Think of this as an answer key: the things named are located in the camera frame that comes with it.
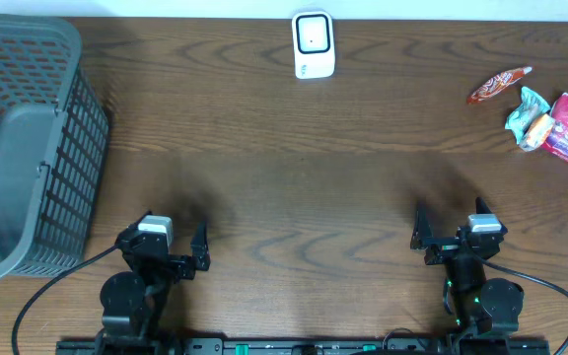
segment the wood grain surface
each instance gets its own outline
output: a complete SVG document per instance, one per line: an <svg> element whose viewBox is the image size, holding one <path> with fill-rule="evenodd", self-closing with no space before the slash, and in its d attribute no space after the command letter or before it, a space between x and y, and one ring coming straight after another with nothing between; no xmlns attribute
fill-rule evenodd
<svg viewBox="0 0 568 355"><path fill-rule="evenodd" d="M165 327L230 337L451 329L444 268L408 248L417 199L450 235L485 197L510 229L493 261L568 289L568 164L522 153L503 129L520 86L465 104L521 65L534 68L523 85L550 102L568 92L568 24L338 21L335 74L300 81L288 21L71 22L115 112L86 256L148 208L174 219L174 252L211 221L211 269L175 287ZM100 289L126 268L115 252L49 290L24 320L22 352L94 336ZM526 290L519 334L555 350L568 301L514 281ZM44 282L0 281L1 354Z"/></svg>

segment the white backdrop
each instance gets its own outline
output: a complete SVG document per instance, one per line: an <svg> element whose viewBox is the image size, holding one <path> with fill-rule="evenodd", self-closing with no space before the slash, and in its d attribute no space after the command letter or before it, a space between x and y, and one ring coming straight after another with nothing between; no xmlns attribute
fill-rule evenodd
<svg viewBox="0 0 568 355"><path fill-rule="evenodd" d="M568 0L0 0L0 13L290 19L324 9L335 19L568 21Z"/></svg>

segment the white rectangular device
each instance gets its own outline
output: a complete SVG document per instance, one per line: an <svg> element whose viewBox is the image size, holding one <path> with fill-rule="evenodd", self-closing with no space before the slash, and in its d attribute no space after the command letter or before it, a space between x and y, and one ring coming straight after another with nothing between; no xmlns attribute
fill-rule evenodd
<svg viewBox="0 0 568 355"><path fill-rule="evenodd" d="M334 73L332 17L324 11L304 12L293 18L295 76L324 78Z"/></svg>

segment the black cable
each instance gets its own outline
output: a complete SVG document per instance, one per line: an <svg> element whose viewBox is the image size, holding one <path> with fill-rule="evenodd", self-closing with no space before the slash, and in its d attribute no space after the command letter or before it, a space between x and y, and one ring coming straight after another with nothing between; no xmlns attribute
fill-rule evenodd
<svg viewBox="0 0 568 355"><path fill-rule="evenodd" d="M542 285L544 287L550 288L554 291L557 291L563 295L565 295L568 298L568 291L563 289L562 287L558 286L558 285L554 285L551 282L539 279L537 277L533 277L533 276L529 276L527 274L524 274L523 272L519 272L519 271L515 271L512 269L509 269L507 267L503 267L503 266L499 266L495 263L492 263L486 259L484 259L483 257L479 256L476 254L476 252L474 252L474 250L472 250L472 247L470 246L470 244L468 243L468 241L464 241L463 244L467 247L468 250L470 250L470 253L472 254L472 257L474 257L476 260L480 261L482 264L489 266L495 270L499 270L499 271L503 271L506 273L509 273L510 275L514 275L517 277L521 277L524 278L526 280L530 280L531 282L535 282L538 285ZM564 350L567 348L568 346L568 335L567 338L564 340L564 342L562 343L562 345L560 345L560 347L558 348L558 350L556 350L555 353L553 353L553 355L560 355L564 352Z"/></svg>
<svg viewBox="0 0 568 355"><path fill-rule="evenodd" d="M398 331L406 331L409 332L413 335L416 335L413 331L411 331L411 329L409 328L396 328L392 331L390 331L387 335L385 335L385 339L383 339L383 349L387 349L387 341L391 339L391 337L396 334ZM422 346L422 349L426 350L426 346L424 346L424 343L422 342L422 340L420 340L420 338L415 338L415 340L418 341L418 344L420 344L420 346Z"/></svg>
<svg viewBox="0 0 568 355"><path fill-rule="evenodd" d="M117 245L114 245L111 248L108 248L107 250L105 250L105 251L99 253L98 255L90 258L89 260L82 262L82 263L79 263L78 265L73 266L72 268L59 273L58 276L51 279L43 287L41 287L40 290L36 291L35 295L32 296L28 300L26 305L19 312L19 315L17 316L17 320L15 320L15 325L12 327L12 353L14 355L19 355L19 344L17 343L17 336L19 334L19 327L21 326L21 320L23 320L24 316L26 315L26 313L28 312L28 310L30 309L32 304L40 297L40 295L42 295L45 291L47 291L47 289L52 287L56 282L64 279L65 277L71 275L72 273L80 270L81 268L83 268L85 266L91 265L92 263L94 263L94 262L100 260L101 258L107 256L109 253L111 253L112 251L114 251L116 249L117 249Z"/></svg>

